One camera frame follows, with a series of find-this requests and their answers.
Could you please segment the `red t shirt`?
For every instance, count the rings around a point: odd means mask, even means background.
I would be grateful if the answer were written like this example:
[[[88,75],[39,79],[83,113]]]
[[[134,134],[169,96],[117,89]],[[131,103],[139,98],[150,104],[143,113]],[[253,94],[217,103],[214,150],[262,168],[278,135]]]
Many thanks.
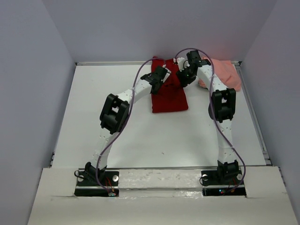
[[[151,95],[153,113],[181,112],[188,109],[186,94],[176,73],[179,67],[173,59],[165,61],[166,68],[171,71],[157,94]]]

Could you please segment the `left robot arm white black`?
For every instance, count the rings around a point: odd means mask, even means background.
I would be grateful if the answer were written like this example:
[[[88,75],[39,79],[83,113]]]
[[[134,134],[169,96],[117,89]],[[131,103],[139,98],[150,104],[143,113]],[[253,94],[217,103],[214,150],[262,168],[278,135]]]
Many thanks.
[[[140,78],[136,75],[132,88],[117,95],[107,96],[99,116],[99,141],[92,159],[84,168],[91,184],[99,185],[103,182],[110,149],[124,130],[134,103],[149,94],[157,94],[170,74],[171,71],[165,65],[157,66],[153,72],[144,74]]]

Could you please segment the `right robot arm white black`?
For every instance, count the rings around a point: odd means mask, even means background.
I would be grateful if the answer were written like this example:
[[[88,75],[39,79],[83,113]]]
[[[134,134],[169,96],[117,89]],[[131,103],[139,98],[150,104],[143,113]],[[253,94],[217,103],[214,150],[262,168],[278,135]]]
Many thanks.
[[[192,49],[187,57],[176,56],[176,73],[182,87],[186,87],[197,78],[202,80],[209,91],[209,117],[217,131],[218,158],[215,170],[202,171],[200,182],[204,186],[227,185],[241,174],[237,154],[232,143],[232,120],[236,107],[236,91],[228,88],[215,73],[215,67],[209,57],[202,59],[199,51]]]

